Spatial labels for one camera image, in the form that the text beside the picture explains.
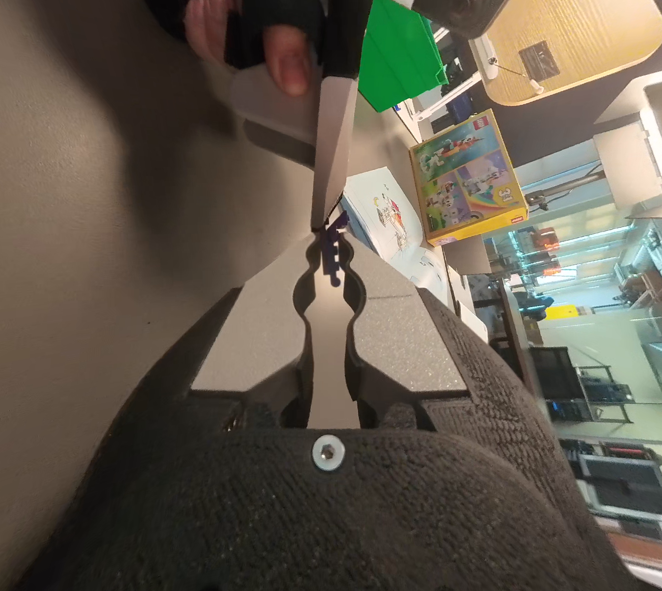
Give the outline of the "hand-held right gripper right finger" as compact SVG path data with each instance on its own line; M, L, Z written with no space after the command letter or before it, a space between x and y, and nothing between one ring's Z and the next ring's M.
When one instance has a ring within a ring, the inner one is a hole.
M343 298L352 310L345 383L360 428L378 428L395 405L412 409L418 428L433 428L430 403L470 392L436 316L443 304L351 235L340 240Z

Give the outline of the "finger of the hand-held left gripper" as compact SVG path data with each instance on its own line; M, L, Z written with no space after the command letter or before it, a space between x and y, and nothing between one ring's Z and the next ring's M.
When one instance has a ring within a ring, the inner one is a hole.
M323 78L320 90L310 227L321 230L342 197L348 176L358 82Z

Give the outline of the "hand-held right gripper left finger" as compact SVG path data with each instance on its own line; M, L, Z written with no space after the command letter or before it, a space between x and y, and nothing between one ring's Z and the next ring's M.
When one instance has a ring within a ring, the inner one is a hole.
M191 389L265 405L286 428L309 424L313 347L306 311L316 297L317 235L309 234L247 280Z

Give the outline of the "green plastic bin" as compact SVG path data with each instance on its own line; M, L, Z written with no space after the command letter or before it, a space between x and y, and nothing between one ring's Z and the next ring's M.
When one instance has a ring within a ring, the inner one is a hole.
M429 20L402 2L373 0L363 41L358 87L377 112L448 83Z

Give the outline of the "pale blue instruction booklet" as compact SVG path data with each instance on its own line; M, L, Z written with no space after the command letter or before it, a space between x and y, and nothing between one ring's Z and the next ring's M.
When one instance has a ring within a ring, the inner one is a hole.
M348 177L340 206L357 239L416 287L449 303L445 265L424 247L419 216L388 168Z

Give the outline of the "blue and purple lego assembly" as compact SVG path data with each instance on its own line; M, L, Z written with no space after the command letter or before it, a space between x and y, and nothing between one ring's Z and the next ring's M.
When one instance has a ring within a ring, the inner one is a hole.
M323 275L329 278L332 287L337 288L341 285L338 272L340 271L339 260L339 239L341 233L348 224L348 214L341 211L340 215L333 222L325 223L325 227L320 232L320 252Z

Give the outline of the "yellow lego box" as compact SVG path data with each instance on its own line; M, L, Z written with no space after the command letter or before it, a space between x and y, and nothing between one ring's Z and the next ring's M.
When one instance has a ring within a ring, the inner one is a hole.
M528 220L529 206L492 109L411 147L409 158L431 246Z

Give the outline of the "white panel stand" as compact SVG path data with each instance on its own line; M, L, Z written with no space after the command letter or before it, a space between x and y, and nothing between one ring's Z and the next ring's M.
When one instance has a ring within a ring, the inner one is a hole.
M461 95L467 93L471 88L480 82L491 82L497 79L501 72L513 74L522 77L531 86L536 96L545 93L545 88L529 74L511 69L499 61L492 41L487 34L483 34L476 40L470 40L469 46L477 63L477 70L467 80L454 87L449 93L443 95L438 101L430 106L410 113L413 122L420 123L434 114L446 109L448 105Z

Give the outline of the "white light panel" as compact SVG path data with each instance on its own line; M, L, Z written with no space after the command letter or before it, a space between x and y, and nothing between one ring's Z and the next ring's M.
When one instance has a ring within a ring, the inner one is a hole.
M608 166L661 175L661 72L634 78L594 123Z

